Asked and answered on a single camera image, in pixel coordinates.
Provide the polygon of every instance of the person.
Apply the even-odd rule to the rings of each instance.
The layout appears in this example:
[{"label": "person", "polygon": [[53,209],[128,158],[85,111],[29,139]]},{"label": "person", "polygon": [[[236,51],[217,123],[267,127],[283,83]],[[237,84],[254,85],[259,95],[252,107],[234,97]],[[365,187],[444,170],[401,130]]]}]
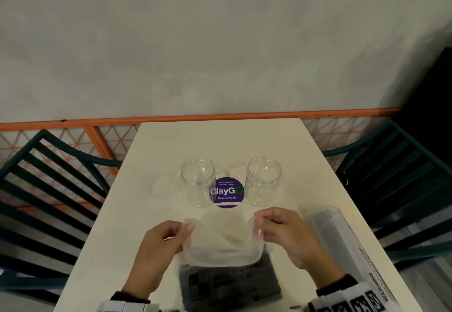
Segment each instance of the person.
[{"label": "person", "polygon": [[[314,281],[319,298],[308,304],[312,312],[332,312],[325,296],[335,292],[341,292],[343,299],[338,304],[342,308],[333,308],[333,312],[352,312],[350,306],[355,312],[385,310],[368,286],[359,284],[337,267],[297,212],[271,207],[255,212],[254,216],[256,225],[263,230],[263,240],[282,246],[295,267],[306,270]],[[158,310],[158,305],[151,305],[148,298],[193,230],[191,223],[166,221],[147,231],[124,287],[101,303],[98,312],[132,311],[127,306],[138,306],[136,311]]]}]

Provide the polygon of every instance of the person's left hand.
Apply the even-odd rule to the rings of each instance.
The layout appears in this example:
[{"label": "person's left hand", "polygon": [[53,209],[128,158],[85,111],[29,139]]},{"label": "person's left hand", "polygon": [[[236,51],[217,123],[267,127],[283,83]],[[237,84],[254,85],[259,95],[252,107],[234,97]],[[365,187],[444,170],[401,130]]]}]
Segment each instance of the person's left hand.
[{"label": "person's left hand", "polygon": [[183,226],[181,222],[168,220],[147,231],[122,292],[148,299],[194,227],[192,223]]}]

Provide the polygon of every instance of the gray concrete wall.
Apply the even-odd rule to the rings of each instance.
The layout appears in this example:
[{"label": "gray concrete wall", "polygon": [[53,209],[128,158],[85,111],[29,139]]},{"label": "gray concrete wall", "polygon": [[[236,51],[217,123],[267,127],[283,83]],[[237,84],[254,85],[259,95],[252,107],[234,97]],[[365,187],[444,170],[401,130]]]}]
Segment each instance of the gray concrete wall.
[{"label": "gray concrete wall", "polygon": [[395,107],[452,0],[0,0],[0,122]]}]

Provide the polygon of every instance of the black sleeve cuff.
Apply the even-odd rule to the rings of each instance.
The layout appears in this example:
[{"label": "black sleeve cuff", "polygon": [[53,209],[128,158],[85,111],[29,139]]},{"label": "black sleeve cuff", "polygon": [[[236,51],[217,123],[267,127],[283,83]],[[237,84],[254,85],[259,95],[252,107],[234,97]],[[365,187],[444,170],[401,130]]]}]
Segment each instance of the black sleeve cuff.
[{"label": "black sleeve cuff", "polygon": [[150,300],[135,298],[133,295],[126,292],[116,292],[110,300],[125,301],[127,303],[150,304]]},{"label": "black sleeve cuff", "polygon": [[343,291],[356,284],[358,284],[358,281],[356,281],[352,275],[346,274],[342,279],[333,282],[331,285],[316,290],[317,296],[321,297],[323,295],[328,295],[337,291]]}]

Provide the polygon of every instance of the clear plastic jar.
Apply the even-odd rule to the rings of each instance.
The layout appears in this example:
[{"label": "clear plastic jar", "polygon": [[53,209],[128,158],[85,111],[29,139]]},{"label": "clear plastic jar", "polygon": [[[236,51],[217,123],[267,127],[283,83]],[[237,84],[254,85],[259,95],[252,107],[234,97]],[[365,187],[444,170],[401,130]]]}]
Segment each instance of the clear plastic jar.
[{"label": "clear plastic jar", "polygon": [[256,156],[246,168],[245,198],[255,206],[266,206],[275,197],[281,177],[278,161],[268,156]]},{"label": "clear plastic jar", "polygon": [[192,157],[180,168],[190,205],[207,207],[215,200],[215,166],[205,157]]}]

